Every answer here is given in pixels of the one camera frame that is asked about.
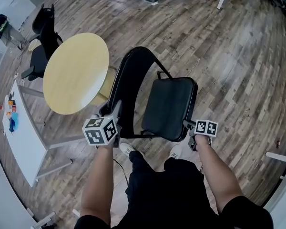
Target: black sleeve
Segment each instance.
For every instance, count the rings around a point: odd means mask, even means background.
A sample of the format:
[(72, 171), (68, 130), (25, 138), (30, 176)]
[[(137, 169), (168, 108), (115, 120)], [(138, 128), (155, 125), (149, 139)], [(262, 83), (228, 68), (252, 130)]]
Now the black sleeve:
[(74, 229), (110, 229), (103, 220), (95, 216), (82, 216), (77, 220)]
[(229, 201), (220, 217), (226, 223), (240, 229), (273, 229), (269, 212), (244, 196)]

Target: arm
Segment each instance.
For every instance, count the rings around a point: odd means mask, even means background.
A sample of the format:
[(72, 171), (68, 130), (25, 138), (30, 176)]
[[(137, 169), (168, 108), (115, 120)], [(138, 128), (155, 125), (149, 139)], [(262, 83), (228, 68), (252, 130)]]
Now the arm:
[(92, 215), (110, 226), (110, 207), (113, 195), (112, 145), (100, 146), (82, 193), (81, 216)]
[(206, 180), (214, 194), (217, 209), (221, 213), (230, 200), (243, 196), (242, 190), (232, 170), (209, 145), (208, 137), (196, 135), (195, 140)]

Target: white sneaker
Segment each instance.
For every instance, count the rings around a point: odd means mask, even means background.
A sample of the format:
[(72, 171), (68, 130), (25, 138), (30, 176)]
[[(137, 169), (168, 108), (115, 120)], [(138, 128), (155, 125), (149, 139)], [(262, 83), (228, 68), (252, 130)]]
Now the white sneaker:
[(125, 153), (128, 157), (129, 157), (130, 152), (135, 151), (135, 149), (134, 149), (132, 146), (130, 146), (128, 143), (120, 143), (119, 148), (120, 148), (120, 150), (121, 150), (123, 153)]
[(174, 159), (179, 159), (182, 153), (182, 148), (180, 146), (180, 144), (177, 144), (175, 146), (173, 146), (170, 155), (168, 156), (169, 158), (174, 158)]

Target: white desk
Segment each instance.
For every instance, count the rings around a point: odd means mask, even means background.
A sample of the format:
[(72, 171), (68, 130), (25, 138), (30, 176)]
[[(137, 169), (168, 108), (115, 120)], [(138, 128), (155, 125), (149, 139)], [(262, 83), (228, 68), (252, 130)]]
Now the white desk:
[(18, 86), (16, 82), (14, 82), (10, 93), (14, 93), (12, 99), (16, 102), (16, 113), (18, 113), (19, 124), (18, 128), (11, 133), (9, 131), (10, 121), (4, 114), (2, 120), (3, 128), (19, 168), (32, 187), (38, 178), (72, 164), (72, 160), (66, 159), (64, 162), (50, 168), (40, 170), (49, 149), (80, 142), (85, 140), (85, 138), (83, 135), (80, 135), (51, 141), (44, 140), (30, 115), (22, 95), (25, 93), (43, 97), (43, 93), (27, 87)]

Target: round table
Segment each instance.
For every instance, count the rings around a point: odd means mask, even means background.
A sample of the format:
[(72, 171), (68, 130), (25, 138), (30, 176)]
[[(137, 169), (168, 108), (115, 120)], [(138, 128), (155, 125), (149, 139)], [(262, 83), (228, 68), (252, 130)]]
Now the round table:
[(109, 66), (109, 52), (96, 34), (82, 33), (61, 44), (43, 77), (44, 98), (63, 115), (83, 109), (100, 91)]

